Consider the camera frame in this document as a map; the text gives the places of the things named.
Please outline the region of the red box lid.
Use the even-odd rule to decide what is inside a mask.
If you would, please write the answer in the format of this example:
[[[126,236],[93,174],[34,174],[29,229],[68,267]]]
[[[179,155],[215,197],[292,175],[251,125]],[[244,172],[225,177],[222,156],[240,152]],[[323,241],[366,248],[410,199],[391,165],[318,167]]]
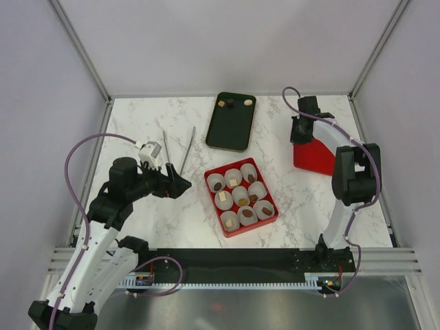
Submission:
[[[333,175],[336,158],[334,154],[319,140],[293,145],[293,165],[305,171],[322,175]]]

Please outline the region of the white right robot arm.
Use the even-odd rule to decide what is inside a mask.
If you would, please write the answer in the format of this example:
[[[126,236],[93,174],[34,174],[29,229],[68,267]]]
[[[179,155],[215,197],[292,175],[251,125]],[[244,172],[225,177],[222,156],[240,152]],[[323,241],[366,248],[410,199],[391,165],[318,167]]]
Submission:
[[[330,175],[335,196],[329,224],[318,241],[325,247],[314,254],[316,267],[327,272],[340,260],[334,249],[349,245],[356,213],[377,201],[382,189],[380,148],[356,141],[331,113],[321,112],[315,96],[299,98],[296,112],[290,133],[294,166]]]

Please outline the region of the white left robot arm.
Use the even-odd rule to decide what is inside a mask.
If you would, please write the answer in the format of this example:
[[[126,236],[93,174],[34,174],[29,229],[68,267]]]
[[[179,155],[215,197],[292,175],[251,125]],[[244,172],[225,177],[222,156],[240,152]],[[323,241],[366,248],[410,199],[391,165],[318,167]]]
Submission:
[[[113,162],[108,181],[89,205],[76,249],[58,284],[28,310],[39,329],[94,329],[100,310],[123,278],[149,266],[149,245],[134,236],[119,242],[104,267],[100,263],[133,212],[134,202],[149,195],[176,199],[192,186],[171,163],[166,171],[163,174],[147,161],[131,157]]]

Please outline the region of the metal tongs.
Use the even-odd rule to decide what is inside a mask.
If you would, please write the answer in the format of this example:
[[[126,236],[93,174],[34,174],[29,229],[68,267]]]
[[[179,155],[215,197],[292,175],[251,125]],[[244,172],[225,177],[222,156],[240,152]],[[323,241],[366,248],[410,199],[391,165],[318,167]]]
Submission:
[[[197,128],[196,128],[196,126],[194,126],[192,128],[192,130],[191,130],[190,141],[189,141],[189,144],[188,144],[188,146],[186,148],[186,153],[185,153],[184,159],[183,159],[183,161],[181,163],[181,167],[180,167],[180,170],[179,170],[179,175],[180,176],[182,176],[182,174],[184,172],[184,169],[185,169],[185,166],[186,166],[186,163],[188,161],[190,150],[191,150],[192,145],[193,145],[193,143],[195,141],[196,131],[197,131]],[[170,154],[169,147],[168,147],[168,137],[167,137],[167,133],[166,133],[165,129],[162,129],[162,138],[163,138],[163,142],[164,142],[164,148],[165,148],[165,152],[166,152],[167,163],[171,163],[171,154]]]

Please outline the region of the dark oval chocolate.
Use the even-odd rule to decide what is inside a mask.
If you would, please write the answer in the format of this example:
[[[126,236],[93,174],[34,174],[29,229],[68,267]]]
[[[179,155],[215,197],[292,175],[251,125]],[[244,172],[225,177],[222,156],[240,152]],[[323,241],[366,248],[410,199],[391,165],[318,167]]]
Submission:
[[[252,212],[251,210],[244,210],[244,211],[242,212],[242,215],[243,215],[244,217],[248,217],[248,218],[250,218],[250,217],[253,217],[253,212]]]

